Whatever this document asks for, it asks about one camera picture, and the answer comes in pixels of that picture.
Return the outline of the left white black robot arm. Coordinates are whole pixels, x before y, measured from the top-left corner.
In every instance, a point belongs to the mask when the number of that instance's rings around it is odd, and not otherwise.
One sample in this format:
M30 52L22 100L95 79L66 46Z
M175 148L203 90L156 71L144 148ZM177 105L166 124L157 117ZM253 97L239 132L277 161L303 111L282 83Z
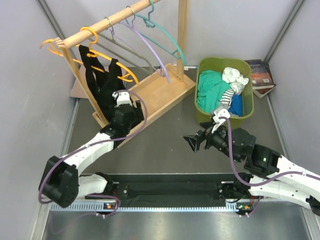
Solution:
M77 198L92 194L109 198L114 187L103 174L83 176L82 173L102 155L137 135L131 130L139 124L145 126L147 119L148 110L143 101L117 105L110 123L90 141L64 156L54 155L48 159L38 187L39 202L66 208Z

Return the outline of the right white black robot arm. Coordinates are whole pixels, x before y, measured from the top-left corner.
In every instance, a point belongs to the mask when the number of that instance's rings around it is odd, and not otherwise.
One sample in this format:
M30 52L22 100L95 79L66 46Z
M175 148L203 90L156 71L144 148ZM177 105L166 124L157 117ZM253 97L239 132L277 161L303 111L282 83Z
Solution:
M214 147L227 157L235 176L233 192L239 198L274 198L284 200L320 214L320 177L291 162L284 155L256 143L256 137L242 128L215 132L199 130L185 135L193 152L205 143L207 150Z

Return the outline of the black tank top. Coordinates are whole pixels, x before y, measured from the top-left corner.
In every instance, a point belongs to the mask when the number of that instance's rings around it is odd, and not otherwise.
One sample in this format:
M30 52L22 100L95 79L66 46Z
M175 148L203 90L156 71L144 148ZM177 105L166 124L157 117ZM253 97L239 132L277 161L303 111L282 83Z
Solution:
M97 101L104 117L111 121L115 114L117 101L112 94L119 90L124 90L123 81L119 79L122 74L121 67L117 65L118 60L113 58L105 70L104 66L96 57L88 57L89 48L80 45L79 53L85 67L85 78L87 86Z

